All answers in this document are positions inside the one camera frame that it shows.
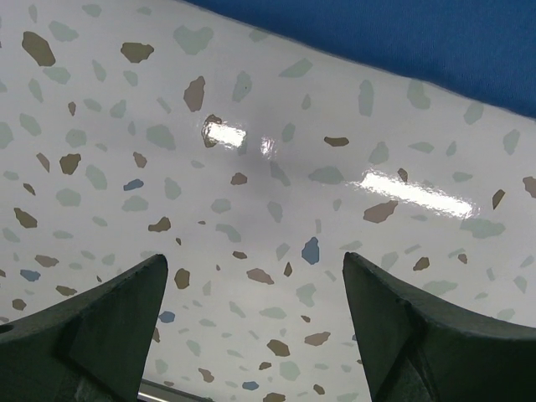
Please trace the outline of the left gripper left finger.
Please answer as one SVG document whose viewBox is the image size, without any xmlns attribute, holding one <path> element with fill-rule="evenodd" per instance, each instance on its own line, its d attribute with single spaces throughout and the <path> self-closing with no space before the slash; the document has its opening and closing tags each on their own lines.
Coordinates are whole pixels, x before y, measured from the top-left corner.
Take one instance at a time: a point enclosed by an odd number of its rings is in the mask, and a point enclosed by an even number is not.
<svg viewBox="0 0 536 402">
<path fill-rule="evenodd" d="M 168 279 L 164 255 L 1 326 L 3 401 L 135 401 Z"/>
</svg>

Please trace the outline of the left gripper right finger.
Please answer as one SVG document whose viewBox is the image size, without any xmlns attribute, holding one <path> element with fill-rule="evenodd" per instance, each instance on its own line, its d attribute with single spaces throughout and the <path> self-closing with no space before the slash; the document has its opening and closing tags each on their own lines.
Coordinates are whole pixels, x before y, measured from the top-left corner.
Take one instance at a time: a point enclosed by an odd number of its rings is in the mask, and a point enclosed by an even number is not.
<svg viewBox="0 0 536 402">
<path fill-rule="evenodd" d="M 373 401 L 533 401 L 535 330 L 469 311 L 356 253 L 343 279 Z"/>
</svg>

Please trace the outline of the blue surgical drape cloth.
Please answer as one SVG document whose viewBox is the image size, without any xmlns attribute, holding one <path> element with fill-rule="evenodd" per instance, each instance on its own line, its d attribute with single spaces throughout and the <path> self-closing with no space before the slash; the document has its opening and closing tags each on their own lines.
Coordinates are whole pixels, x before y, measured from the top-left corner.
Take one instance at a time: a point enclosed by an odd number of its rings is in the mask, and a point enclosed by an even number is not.
<svg viewBox="0 0 536 402">
<path fill-rule="evenodd" d="M 197 0 L 329 54 L 535 116 L 533 1 Z"/>
</svg>

